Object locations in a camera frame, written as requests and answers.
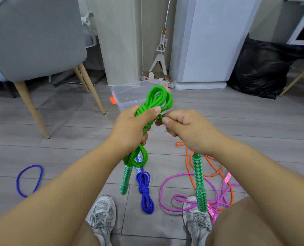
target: clear plastic container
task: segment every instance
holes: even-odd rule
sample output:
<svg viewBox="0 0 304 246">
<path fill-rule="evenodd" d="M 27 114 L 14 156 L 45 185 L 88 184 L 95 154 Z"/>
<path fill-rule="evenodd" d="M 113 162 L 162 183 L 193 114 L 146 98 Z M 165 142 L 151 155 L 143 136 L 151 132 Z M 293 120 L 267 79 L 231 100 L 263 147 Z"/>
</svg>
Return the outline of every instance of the clear plastic container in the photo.
<svg viewBox="0 0 304 246">
<path fill-rule="evenodd" d="M 155 85 L 145 81 L 115 85 L 111 88 L 112 97 L 110 100 L 113 104 L 118 105 L 121 112 L 135 104 L 141 105 L 145 103 L 147 94 L 153 86 Z"/>
</svg>

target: gray sneaker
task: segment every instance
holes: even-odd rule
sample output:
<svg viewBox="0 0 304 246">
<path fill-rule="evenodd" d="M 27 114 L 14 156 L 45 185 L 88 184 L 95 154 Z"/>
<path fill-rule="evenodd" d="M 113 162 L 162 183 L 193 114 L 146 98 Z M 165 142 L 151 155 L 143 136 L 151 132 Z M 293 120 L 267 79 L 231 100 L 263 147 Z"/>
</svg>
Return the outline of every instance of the gray sneaker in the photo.
<svg viewBox="0 0 304 246">
<path fill-rule="evenodd" d="M 95 234 L 103 236 L 105 246 L 112 246 L 110 234 L 116 223 L 117 210 L 113 199 L 104 195 L 94 203 L 88 223 Z"/>
<path fill-rule="evenodd" d="M 195 196 L 189 196 L 186 200 L 195 201 Z M 183 209 L 193 206 L 191 203 L 184 203 Z M 208 235 L 212 229 L 210 215 L 207 212 L 200 212 L 197 207 L 188 211 L 183 211 L 184 224 L 191 234 L 191 246 L 198 246 L 199 240 L 205 235 Z"/>
</svg>

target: forearm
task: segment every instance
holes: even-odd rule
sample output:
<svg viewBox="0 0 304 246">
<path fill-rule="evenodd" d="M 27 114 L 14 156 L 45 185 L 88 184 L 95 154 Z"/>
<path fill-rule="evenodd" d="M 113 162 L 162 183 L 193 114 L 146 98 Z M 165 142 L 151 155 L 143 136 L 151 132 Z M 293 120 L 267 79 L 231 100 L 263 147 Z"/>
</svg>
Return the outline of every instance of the forearm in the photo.
<svg viewBox="0 0 304 246">
<path fill-rule="evenodd" d="M 213 156 L 236 178 L 289 245 L 304 245 L 304 177 L 229 137 Z"/>
<path fill-rule="evenodd" d="M 0 218 L 0 245 L 70 244 L 123 157 L 113 148 L 103 143 Z"/>
</svg>

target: gray chair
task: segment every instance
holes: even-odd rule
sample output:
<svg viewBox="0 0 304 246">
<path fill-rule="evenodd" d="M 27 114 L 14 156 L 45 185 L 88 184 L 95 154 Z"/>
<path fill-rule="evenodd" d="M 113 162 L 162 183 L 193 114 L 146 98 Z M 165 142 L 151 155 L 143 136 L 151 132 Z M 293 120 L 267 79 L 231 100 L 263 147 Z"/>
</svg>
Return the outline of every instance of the gray chair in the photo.
<svg viewBox="0 0 304 246">
<path fill-rule="evenodd" d="M 105 114 L 82 64 L 86 57 L 78 0 L 0 0 L 0 72 L 14 83 L 47 139 L 24 81 L 73 69 Z"/>
</svg>

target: green jump rope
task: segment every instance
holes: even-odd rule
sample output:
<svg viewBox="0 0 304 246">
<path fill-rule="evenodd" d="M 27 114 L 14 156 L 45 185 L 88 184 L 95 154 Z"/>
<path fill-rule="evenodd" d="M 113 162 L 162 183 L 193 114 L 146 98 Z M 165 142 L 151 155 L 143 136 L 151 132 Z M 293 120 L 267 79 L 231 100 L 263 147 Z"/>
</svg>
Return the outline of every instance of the green jump rope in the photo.
<svg viewBox="0 0 304 246">
<path fill-rule="evenodd" d="M 156 85 L 151 88 L 149 93 L 146 97 L 146 102 L 142 104 L 141 107 L 138 108 L 136 112 L 136 116 L 142 114 L 145 110 L 154 108 L 154 107 L 161 107 L 161 112 L 171 108 L 173 104 L 172 96 L 163 86 Z M 154 123 L 155 120 L 158 118 L 162 119 L 162 115 L 158 115 L 157 118 L 150 121 L 143 129 L 143 134 L 145 134 L 146 129 L 150 128 L 151 125 Z M 142 153 L 143 161 L 136 162 L 135 158 L 138 156 L 139 153 Z M 128 156 L 123 159 L 123 163 L 125 164 L 125 171 L 123 174 L 121 186 L 120 186 L 120 193 L 125 195 L 128 191 L 129 187 L 129 179 L 132 173 L 133 167 L 140 168 L 146 164 L 148 160 L 148 154 L 146 149 L 140 143 L 139 146 Z M 207 211 L 207 198 L 206 193 L 203 185 L 203 172 L 202 172 L 202 162 L 201 162 L 201 155 L 194 153 L 193 155 L 193 164 L 194 164 L 194 175 L 196 181 L 196 197 L 198 203 L 198 209 L 202 212 Z"/>
</svg>

